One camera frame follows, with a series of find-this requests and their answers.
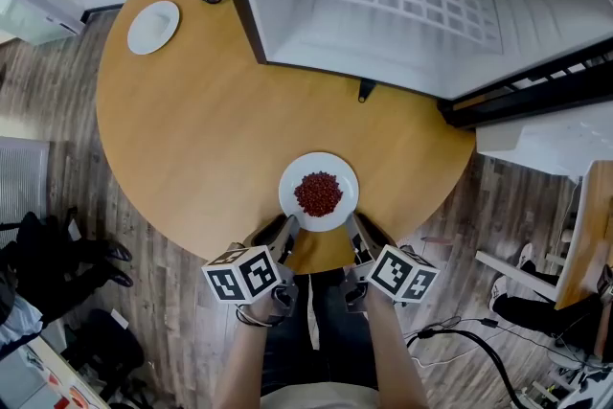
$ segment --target wooden floor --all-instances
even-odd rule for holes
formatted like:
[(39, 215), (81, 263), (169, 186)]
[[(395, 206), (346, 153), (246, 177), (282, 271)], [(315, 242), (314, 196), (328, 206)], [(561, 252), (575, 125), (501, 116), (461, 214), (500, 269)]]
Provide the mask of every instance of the wooden floor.
[[(186, 409), (208, 408), (236, 321), (232, 310), (212, 298), (199, 271), (203, 261), (139, 215), (104, 158), (96, 125), (96, 76), (114, 17), (114, 12), (94, 15), (78, 38), (38, 48), (21, 42), (0, 47), (0, 135), (51, 141), (51, 213), (63, 216), (68, 207), (78, 206), (85, 236), (116, 238), (134, 255), (129, 267), (134, 287), (107, 284), (78, 314), (91, 307), (119, 310), (145, 349), (146, 375), (158, 391), (174, 395)], [(542, 267), (546, 250), (556, 244), (572, 189), (564, 178), (475, 154), (455, 191), (407, 238), (443, 273), (426, 302), (398, 310), (405, 332), (453, 315), (489, 316), (494, 271), (474, 260), (475, 251), (516, 257), (529, 239)], [(452, 245), (424, 243), (424, 236), (448, 238)], [(516, 336), (474, 322), (461, 326), (483, 337), (497, 334), (489, 343), (515, 387), (543, 377), (550, 367), (544, 350)], [(548, 342), (542, 335), (516, 331)], [(419, 341), (413, 354), (425, 366), (471, 348), (455, 337), (438, 336)], [(420, 373), (433, 408), (509, 406), (502, 381), (481, 350)]]

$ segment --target chair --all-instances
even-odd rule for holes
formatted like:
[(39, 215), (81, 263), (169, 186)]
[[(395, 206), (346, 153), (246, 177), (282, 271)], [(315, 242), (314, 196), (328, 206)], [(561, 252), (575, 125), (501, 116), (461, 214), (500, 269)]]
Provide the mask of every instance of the chair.
[(102, 400), (110, 400), (127, 382), (129, 374), (145, 363), (143, 349), (134, 334), (104, 310), (92, 310), (75, 335), (76, 341), (61, 355), (76, 371), (87, 364), (98, 373), (98, 378), (106, 383), (100, 393)]
[[(0, 139), (0, 150), (2, 150), (2, 139)], [(47, 218), (40, 220), (41, 224), (45, 227), (45, 231), (52, 238), (58, 239), (69, 239), (69, 225), (70, 221), (73, 219), (75, 214), (77, 213), (77, 208), (71, 208), (68, 210), (66, 214), (66, 218), (64, 220), (64, 225), (60, 229), (58, 225), (57, 218), (55, 216), (48, 216)], [(11, 240), (17, 238), (17, 230), (21, 226), (21, 222), (18, 223), (0, 223), (0, 248), (2, 247), (2, 241), (6, 238), (10, 238)], [(43, 324), (43, 329), (45, 330), (48, 325)], [(29, 343), (33, 339), (36, 339), (40, 335), (40, 332), (36, 332), (33, 334), (29, 334), (27, 336), (23, 336), (16, 341), (12, 341), (0, 347), (0, 361), (6, 358), (12, 352), (15, 352), (21, 346)]]

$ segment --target white plate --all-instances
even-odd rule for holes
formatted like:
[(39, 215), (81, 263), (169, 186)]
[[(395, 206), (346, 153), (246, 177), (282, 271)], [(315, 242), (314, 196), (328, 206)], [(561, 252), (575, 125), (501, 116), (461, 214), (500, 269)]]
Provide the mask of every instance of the white plate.
[[(336, 176), (343, 196), (331, 214), (316, 217), (303, 211), (294, 190), (302, 184), (303, 177), (320, 171)], [(279, 183), (279, 201), (284, 213), (287, 216), (295, 215), (300, 226), (311, 232), (326, 232), (341, 226), (355, 210), (358, 197), (359, 187), (355, 172), (347, 162), (331, 153), (313, 152), (298, 157), (287, 166)]]
[(127, 47), (136, 55), (162, 48), (179, 25), (179, 8), (168, 0), (146, 6), (132, 21), (127, 32)]

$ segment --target white shirt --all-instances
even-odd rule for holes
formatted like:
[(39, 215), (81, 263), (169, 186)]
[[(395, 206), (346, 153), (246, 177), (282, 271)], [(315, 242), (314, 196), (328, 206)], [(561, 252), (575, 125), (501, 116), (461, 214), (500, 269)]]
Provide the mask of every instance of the white shirt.
[(379, 392), (346, 383), (288, 385), (261, 398), (261, 409), (375, 409)]
[(41, 317), (42, 313), (38, 308), (15, 294), (11, 313), (5, 323), (0, 326), (0, 348), (13, 341), (18, 341), (23, 336), (41, 332)]

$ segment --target wrist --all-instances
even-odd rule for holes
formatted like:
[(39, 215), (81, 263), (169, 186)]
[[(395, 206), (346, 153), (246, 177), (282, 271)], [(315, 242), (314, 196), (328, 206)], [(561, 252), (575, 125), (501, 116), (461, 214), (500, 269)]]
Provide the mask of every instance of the wrist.
[(372, 284), (368, 285), (364, 302), (367, 309), (371, 309), (373, 307), (394, 308), (394, 302), (392, 299)]
[(272, 312), (272, 296), (264, 295), (257, 302), (247, 306), (249, 313), (261, 322), (266, 322)]

